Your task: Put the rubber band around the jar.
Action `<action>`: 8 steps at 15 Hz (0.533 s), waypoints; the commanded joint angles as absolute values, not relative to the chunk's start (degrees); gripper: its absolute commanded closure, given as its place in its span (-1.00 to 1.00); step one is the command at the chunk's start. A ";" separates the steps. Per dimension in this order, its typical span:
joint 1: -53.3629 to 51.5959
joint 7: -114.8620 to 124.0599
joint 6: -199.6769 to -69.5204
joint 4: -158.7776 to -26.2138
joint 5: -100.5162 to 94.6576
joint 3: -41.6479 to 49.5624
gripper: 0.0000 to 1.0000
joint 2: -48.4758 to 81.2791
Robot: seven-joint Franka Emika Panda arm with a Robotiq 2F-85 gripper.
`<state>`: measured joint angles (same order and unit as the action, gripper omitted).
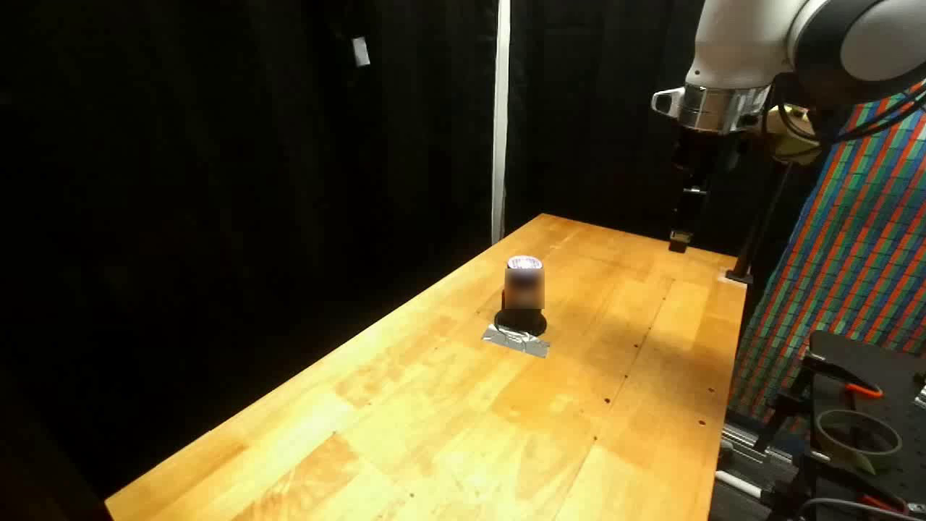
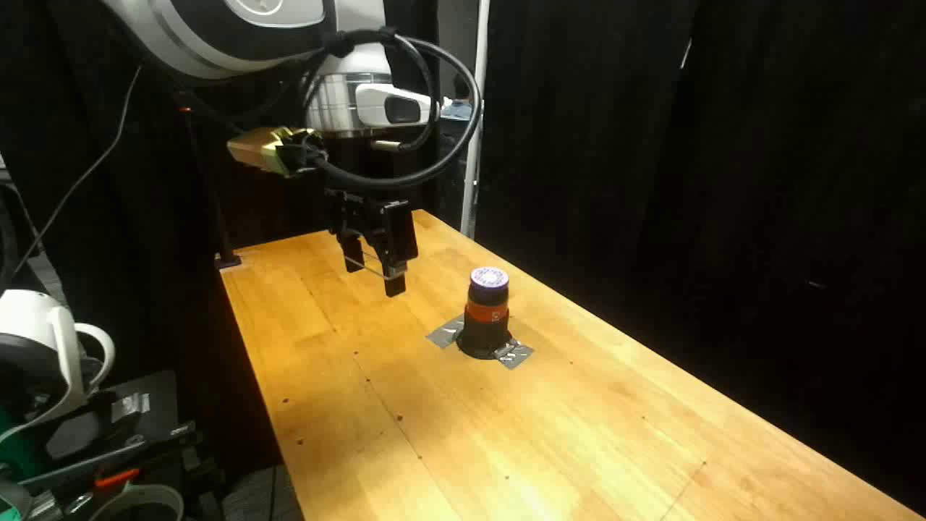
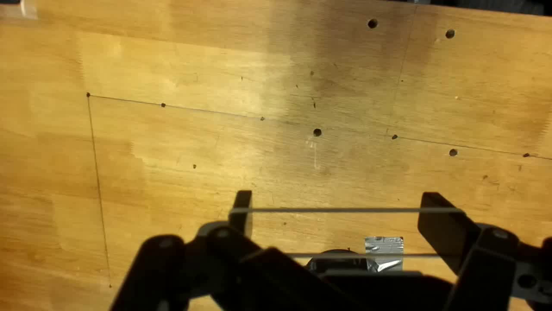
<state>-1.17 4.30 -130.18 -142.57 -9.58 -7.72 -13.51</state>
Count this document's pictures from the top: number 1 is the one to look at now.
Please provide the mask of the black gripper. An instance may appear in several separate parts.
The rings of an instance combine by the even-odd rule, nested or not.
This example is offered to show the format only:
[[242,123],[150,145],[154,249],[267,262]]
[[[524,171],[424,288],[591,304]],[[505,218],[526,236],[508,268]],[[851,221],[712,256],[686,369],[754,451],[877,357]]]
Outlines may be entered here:
[[669,249],[686,253],[694,233],[696,214],[696,194],[709,194],[721,176],[725,176],[741,158],[741,139],[736,133],[694,133],[679,127],[673,137],[672,163],[682,171],[682,191],[673,207],[672,228],[669,228]]

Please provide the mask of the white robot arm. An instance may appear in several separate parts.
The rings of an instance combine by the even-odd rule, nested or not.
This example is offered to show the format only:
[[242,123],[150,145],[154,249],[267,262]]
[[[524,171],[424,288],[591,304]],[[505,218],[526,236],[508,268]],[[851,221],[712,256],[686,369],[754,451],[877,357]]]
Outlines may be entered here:
[[679,127],[689,171],[669,249],[689,249],[721,139],[766,123],[776,81],[825,111],[902,94],[922,72],[922,0],[702,0],[682,84],[650,95]]

